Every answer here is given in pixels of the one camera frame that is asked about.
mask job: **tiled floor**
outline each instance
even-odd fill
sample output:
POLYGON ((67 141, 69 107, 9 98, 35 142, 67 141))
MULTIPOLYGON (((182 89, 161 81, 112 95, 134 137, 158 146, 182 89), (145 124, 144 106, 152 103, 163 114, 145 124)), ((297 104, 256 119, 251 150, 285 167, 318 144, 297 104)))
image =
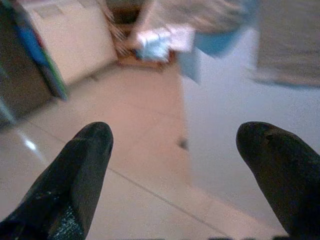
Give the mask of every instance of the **tiled floor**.
POLYGON ((88 240, 270 239, 281 234, 192 186, 178 67, 112 68, 0 131, 0 217, 84 125, 107 122, 114 148, 88 240))

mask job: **dark cabinet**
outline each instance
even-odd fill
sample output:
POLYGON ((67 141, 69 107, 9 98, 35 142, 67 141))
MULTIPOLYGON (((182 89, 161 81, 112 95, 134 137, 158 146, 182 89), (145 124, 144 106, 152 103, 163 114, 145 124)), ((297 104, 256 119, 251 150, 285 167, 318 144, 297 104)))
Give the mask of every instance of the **dark cabinet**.
POLYGON ((0 126, 51 98, 36 64, 17 37, 9 13, 0 6, 0 126))

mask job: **floor tile grout line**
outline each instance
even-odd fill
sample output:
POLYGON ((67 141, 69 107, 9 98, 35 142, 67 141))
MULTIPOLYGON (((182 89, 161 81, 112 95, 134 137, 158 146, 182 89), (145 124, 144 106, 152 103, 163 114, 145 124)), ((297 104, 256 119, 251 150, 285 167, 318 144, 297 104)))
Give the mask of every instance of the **floor tile grout line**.
POLYGON ((229 236, 229 235, 228 235, 227 233, 225 233, 224 231, 221 231, 220 229, 214 227, 213 225, 207 223, 206 221, 204 221, 204 220, 202 220, 201 218, 193 215, 192 213, 189 213, 189 212, 185 211, 182 207, 180 207, 180 206, 178 206, 178 205, 170 202, 169 200, 167 200, 167 199, 165 199, 164 197, 160 196, 159 194, 157 194, 157 193, 149 190, 148 188, 142 186, 141 184, 135 182, 134 180, 126 177, 125 175, 121 174, 120 172, 112 169, 111 167, 109 167, 108 169, 109 169, 111 172, 113 172, 114 174, 117 174, 118 176, 126 179, 126 180, 129 181, 130 183, 132 183, 132 184, 134 184, 135 186, 139 187, 140 189, 144 190, 145 192, 153 195, 154 197, 156 197, 156 198, 164 201, 165 203, 169 204, 170 206, 174 207, 175 209, 179 210, 180 212, 183 212, 184 214, 188 215, 189 217, 197 220, 197 221, 200 222, 201 224, 206 225, 207 227, 209 227, 209 228, 213 229, 214 231, 216 231, 216 232, 224 235, 224 236, 227 237, 227 238, 232 238, 231 236, 229 236))
POLYGON ((33 125, 34 127, 36 127, 36 128, 38 128, 38 129, 40 129, 41 131, 45 132, 46 134, 48 134, 48 135, 49 135, 49 136, 51 136, 52 138, 54 138, 54 139, 58 140, 59 142, 64 143, 64 144, 66 144, 66 143, 67 143, 66 141, 64 141, 64 140, 60 139, 59 137, 57 137, 57 136, 55 136, 55 135, 51 134, 51 133, 50 133, 50 132, 48 132, 47 130, 45 130, 45 129, 43 129, 42 127, 38 126, 37 124, 35 124, 35 123, 33 123, 33 122, 29 121, 28 119, 25 119, 25 120, 26 120, 29 124, 31 124, 31 125, 33 125))

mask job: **white floor tile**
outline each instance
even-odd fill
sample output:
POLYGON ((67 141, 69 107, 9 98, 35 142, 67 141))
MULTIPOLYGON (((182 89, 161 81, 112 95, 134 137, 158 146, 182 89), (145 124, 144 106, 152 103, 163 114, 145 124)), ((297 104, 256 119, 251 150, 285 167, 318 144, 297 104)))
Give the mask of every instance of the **white floor tile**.
POLYGON ((107 171, 88 240, 207 240, 221 233, 107 171))
POLYGON ((163 117, 124 158, 113 158, 110 167, 141 186, 203 219, 211 199, 190 186, 189 155, 178 146, 186 137, 183 120, 163 117))
POLYGON ((284 230, 273 229, 214 198, 212 199, 211 207, 205 221, 211 226, 228 234, 228 236, 233 237, 235 240, 245 238, 270 240, 274 236, 286 235, 284 230))
POLYGON ((28 122, 0 131, 0 219, 17 207, 64 145, 28 122))

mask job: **white cabinet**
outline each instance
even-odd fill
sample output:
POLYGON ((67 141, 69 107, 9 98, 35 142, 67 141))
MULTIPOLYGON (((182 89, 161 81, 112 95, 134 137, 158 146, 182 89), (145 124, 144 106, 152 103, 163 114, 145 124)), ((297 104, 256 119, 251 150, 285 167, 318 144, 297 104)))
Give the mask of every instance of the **white cabinet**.
POLYGON ((103 13, 88 3, 25 7, 67 85, 117 59, 103 13))

